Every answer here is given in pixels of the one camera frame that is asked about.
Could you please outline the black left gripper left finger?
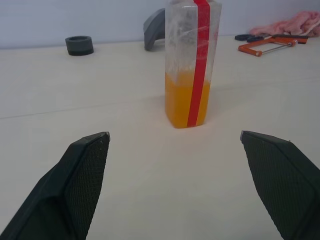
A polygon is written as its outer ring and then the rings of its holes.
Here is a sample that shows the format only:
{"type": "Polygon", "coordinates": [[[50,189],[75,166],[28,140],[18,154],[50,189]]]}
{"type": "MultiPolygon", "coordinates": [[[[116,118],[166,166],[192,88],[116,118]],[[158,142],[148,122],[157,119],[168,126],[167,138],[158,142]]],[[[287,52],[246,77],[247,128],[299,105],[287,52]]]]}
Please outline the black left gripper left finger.
{"type": "Polygon", "coordinates": [[[2,240],[84,240],[101,194],[109,132],[69,145],[34,186],[0,235],[2,240]]]}

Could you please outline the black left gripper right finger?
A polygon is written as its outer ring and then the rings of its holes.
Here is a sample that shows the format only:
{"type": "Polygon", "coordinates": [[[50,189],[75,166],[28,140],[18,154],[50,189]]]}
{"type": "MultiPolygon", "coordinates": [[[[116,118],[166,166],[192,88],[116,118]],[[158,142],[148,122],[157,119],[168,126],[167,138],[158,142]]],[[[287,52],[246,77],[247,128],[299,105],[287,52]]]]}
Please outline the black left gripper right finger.
{"type": "Polygon", "coordinates": [[[256,191],[284,240],[320,238],[320,170],[292,142],[243,130],[256,191]]]}

